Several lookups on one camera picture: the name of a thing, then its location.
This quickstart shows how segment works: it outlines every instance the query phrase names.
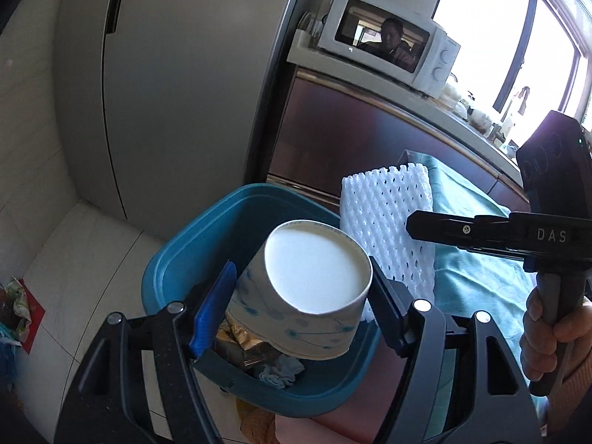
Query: finger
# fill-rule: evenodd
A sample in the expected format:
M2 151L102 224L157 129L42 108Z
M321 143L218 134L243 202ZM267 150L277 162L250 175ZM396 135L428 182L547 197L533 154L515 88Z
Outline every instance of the finger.
M557 367L557 356L555 354L539 354L529 345L525 335L522 335L520 339L520 347L522 348L524 360L531 369L537 372L547 373L553 372Z
M592 330L585 336L580 337L575 341L573 350L571 351L571 358L569 360L569 368L566 376L578 369L578 367L585 361L592 349Z
M531 316L531 319L535 321L543 315L543 303L541 302L539 290L536 287L532 289L531 295L526 299L526 310L529 316Z
M527 379L529 379L530 381L541 380L541 378L543 377L543 373L539 372L538 370L534 370L525 360L524 354L522 352L520 353L520 363L522 364L522 372L524 372L524 375Z
M558 322L553 333L559 342L571 342L592 330L592 304L588 299L569 316Z
M524 334L531 347L539 354L550 355L557 350L557 338L553 334L553 328L547 325L543 319L532 320L529 313L525 313L522 319Z

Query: teal cloth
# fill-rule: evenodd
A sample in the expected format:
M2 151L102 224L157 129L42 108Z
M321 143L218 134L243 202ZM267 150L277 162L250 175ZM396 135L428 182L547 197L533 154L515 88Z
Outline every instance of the teal cloth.
M427 167L434 212L466 217L508 216L510 213L436 158L409 152L409 161ZM434 270L436 306L444 313L463 317L486 310L520 362L522 317L526 311L526 298L534 286L531 277L522 269L522 263L436 244ZM454 352L446 351L445 354L439 394L426 437L440 433L446 418L454 375ZM539 418L542 418L546 398L533 397L533 401Z

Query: paper cup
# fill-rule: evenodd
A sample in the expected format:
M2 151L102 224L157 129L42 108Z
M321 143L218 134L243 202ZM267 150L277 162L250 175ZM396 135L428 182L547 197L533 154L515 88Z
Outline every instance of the paper cup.
M372 282L370 259L330 225L276 227L239 277L227 312L248 332L302 359L345 354Z

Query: microwave knob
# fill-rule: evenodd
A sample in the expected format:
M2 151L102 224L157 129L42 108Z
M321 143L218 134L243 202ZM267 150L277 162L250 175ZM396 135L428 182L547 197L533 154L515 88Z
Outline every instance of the microwave knob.
M433 76L436 81L442 81L445 80L448 75L446 75L446 71L443 68L436 67L431 73L431 76Z
M452 52L450 50L442 50L440 52L440 58L446 64L452 63L452 60L453 60Z

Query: gold wrapper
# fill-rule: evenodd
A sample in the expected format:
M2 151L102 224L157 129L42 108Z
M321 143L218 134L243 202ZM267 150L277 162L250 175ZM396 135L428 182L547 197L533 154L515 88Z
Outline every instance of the gold wrapper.
M218 326L213 349L224 360L243 371L274 360L281 354L267 342L250 335L228 316Z
M239 346L241 346L243 350L252 349L263 342L261 339L257 339L255 336L249 334L245 329L233 321L228 314L226 314L226 320L230 325L230 330L235 336L236 342L239 343Z

